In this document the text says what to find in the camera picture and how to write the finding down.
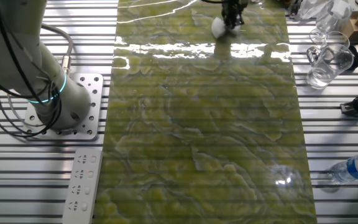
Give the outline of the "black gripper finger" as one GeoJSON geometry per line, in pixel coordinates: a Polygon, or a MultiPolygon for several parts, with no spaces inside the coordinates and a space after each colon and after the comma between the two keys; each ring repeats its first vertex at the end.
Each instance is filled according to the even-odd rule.
{"type": "Polygon", "coordinates": [[[234,15],[232,16],[232,28],[234,29],[234,28],[239,27],[243,24],[244,24],[244,20],[242,18],[242,13],[235,12],[234,15]]]}
{"type": "Polygon", "coordinates": [[[232,16],[230,13],[223,12],[223,21],[228,29],[232,29],[232,16]]]}

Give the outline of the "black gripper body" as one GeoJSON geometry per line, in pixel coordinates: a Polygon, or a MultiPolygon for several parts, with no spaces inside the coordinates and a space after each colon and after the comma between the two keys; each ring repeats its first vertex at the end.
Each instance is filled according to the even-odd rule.
{"type": "Polygon", "coordinates": [[[241,15],[248,6],[249,0],[225,0],[222,3],[222,16],[241,15]]]}

